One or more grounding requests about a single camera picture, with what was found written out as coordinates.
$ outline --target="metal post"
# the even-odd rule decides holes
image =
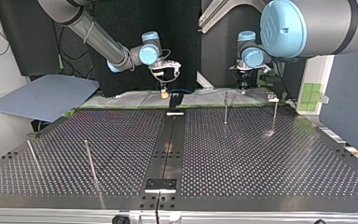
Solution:
[[[225,96],[225,124],[227,124],[227,114],[228,114],[228,92],[226,92],[226,96]]]
[[[94,169],[94,162],[92,160],[92,156],[91,156],[91,150],[90,150],[90,145],[89,145],[89,141],[88,140],[84,140],[84,146],[86,147],[87,150],[87,155],[89,157],[89,166],[91,167],[91,171],[92,171],[92,175],[94,177],[95,181],[98,181],[97,179],[97,174],[95,173],[95,169]]]
[[[34,154],[34,147],[32,146],[31,141],[30,141],[30,140],[27,140],[27,144],[28,144],[29,149],[31,150],[32,157],[34,157],[34,160],[37,161],[37,157],[36,157],[36,154]]]

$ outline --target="black backdrop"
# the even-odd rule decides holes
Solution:
[[[170,89],[193,91],[200,67],[200,11],[200,0],[114,0],[98,3],[95,17],[108,34],[129,49],[142,44],[143,33],[157,31],[162,47],[172,51],[170,59],[182,64],[181,76]],[[90,47],[89,51],[104,96],[156,89],[157,82],[146,66],[113,74],[104,57]]]

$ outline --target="table surface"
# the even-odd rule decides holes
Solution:
[[[0,208],[358,213],[358,159],[280,107],[84,110],[0,159]],[[89,142],[98,181],[90,169]],[[176,192],[148,194],[150,179]]]

